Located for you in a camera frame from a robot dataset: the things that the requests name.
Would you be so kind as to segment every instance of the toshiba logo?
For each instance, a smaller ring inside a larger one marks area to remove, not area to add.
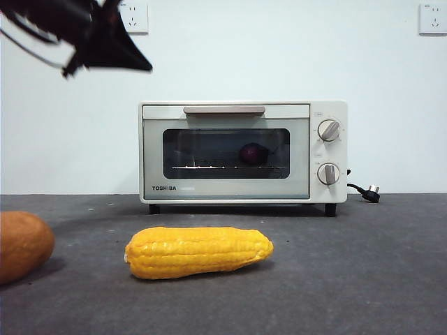
[[[175,186],[153,186],[152,190],[153,191],[173,191],[173,190],[177,190],[177,188]]]

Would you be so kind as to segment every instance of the oven window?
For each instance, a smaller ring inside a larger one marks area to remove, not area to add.
[[[287,129],[168,129],[168,179],[284,179],[290,173]]]

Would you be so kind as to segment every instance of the gray floor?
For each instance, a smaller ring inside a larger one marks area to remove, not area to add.
[[[447,194],[350,196],[320,206],[165,207],[136,195],[3,196],[54,230],[52,258],[0,286],[19,334],[447,334]],[[232,225],[274,242],[269,260],[169,281],[130,275],[123,250],[156,225]]]

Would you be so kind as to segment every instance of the oven handle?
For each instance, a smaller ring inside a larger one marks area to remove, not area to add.
[[[264,106],[194,106],[183,107],[185,114],[257,114],[265,112]]]

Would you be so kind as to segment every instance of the oven knob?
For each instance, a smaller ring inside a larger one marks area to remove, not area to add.
[[[335,140],[340,135],[340,123],[334,120],[326,120],[318,126],[318,135],[325,142]]]
[[[320,181],[325,185],[335,184],[338,181],[339,177],[340,171],[334,164],[323,164],[318,169],[318,179],[320,179]]]

